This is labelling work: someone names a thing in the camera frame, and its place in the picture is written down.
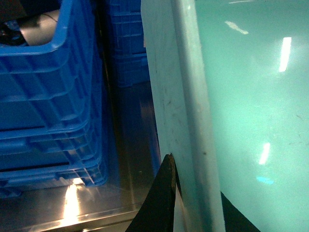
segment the blue plastic crate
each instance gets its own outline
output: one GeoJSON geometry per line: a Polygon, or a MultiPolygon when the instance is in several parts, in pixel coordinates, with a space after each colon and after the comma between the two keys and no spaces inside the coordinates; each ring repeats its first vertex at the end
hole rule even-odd
{"type": "MultiPolygon", "coordinates": [[[[101,72],[101,66],[95,69],[101,72]]],[[[99,78],[94,81],[92,94],[92,117],[100,116],[101,112],[106,112],[106,105],[102,101],[102,84],[99,78]]],[[[75,179],[80,178],[87,186],[102,185],[107,181],[108,163],[108,137],[107,137],[107,115],[102,114],[102,120],[98,120],[95,130],[98,134],[98,146],[93,159],[73,164],[52,165],[42,168],[24,168],[15,171],[0,172],[0,198],[19,196],[22,192],[34,189],[44,189],[66,186],[76,183],[75,179]]]]}
{"type": "MultiPolygon", "coordinates": [[[[97,47],[95,46],[95,49],[93,49],[93,54],[91,58],[88,59],[91,61],[92,67],[99,67],[102,68],[102,60],[98,56],[97,47]]],[[[92,78],[89,78],[90,75],[87,75],[87,83],[89,85],[89,88],[87,92],[91,92],[91,80],[92,79],[102,79],[102,72],[101,71],[93,71],[92,72],[92,78]]],[[[79,98],[70,98],[71,95],[64,95],[52,98],[51,100],[44,100],[44,101],[33,101],[34,103],[39,103],[38,105],[41,106],[41,109],[37,111],[37,119],[45,119],[45,121],[51,122],[49,124],[46,124],[47,126],[44,127],[34,127],[27,130],[6,130],[6,131],[0,131],[0,142],[5,139],[17,139],[17,138],[23,138],[33,135],[46,135],[46,134],[52,134],[52,133],[59,133],[59,132],[70,132],[70,131],[76,131],[81,128],[83,128],[89,119],[90,114],[90,95],[86,96],[84,95],[83,99],[79,98]],[[67,114],[66,117],[60,117],[60,113],[62,115],[66,112],[70,113],[75,109],[73,106],[80,106],[78,108],[79,112],[76,110],[76,114],[67,114]]],[[[27,118],[24,119],[25,115],[29,116],[30,114],[26,114],[26,111],[18,112],[20,115],[21,120],[27,120],[27,118]]]]}
{"type": "Polygon", "coordinates": [[[80,103],[80,98],[73,100],[68,93],[77,91],[73,89],[79,82],[79,96],[89,95],[92,61],[85,57],[92,57],[93,44],[94,16],[90,3],[63,0],[50,43],[1,48],[0,131],[54,125],[56,128],[52,129],[58,130],[62,126],[57,120],[70,120],[82,112],[82,104],[74,105],[80,103]],[[49,118],[47,113],[52,111],[57,115],[49,118]]]}
{"type": "Polygon", "coordinates": [[[90,120],[84,128],[46,136],[0,142],[0,172],[45,165],[87,162],[95,157],[100,123],[90,120]]]}
{"type": "Polygon", "coordinates": [[[146,53],[140,13],[107,15],[112,53],[134,55],[146,53]]]}
{"type": "Polygon", "coordinates": [[[104,0],[111,14],[140,12],[140,0],[104,0]]]}
{"type": "Polygon", "coordinates": [[[59,163],[83,163],[93,159],[101,138],[102,63],[94,52],[91,107],[85,109],[87,123],[75,130],[35,134],[0,140],[0,171],[59,163]]]}
{"type": "Polygon", "coordinates": [[[129,87],[150,80],[146,54],[113,56],[112,59],[114,81],[118,87],[129,87]]]}
{"type": "Polygon", "coordinates": [[[50,170],[40,171],[41,174],[0,180],[0,198],[18,197],[24,191],[76,183],[84,184],[86,187],[95,187],[105,184],[108,178],[106,163],[100,160],[91,167],[76,167],[65,171],[60,171],[60,167],[53,167],[50,170]]]}

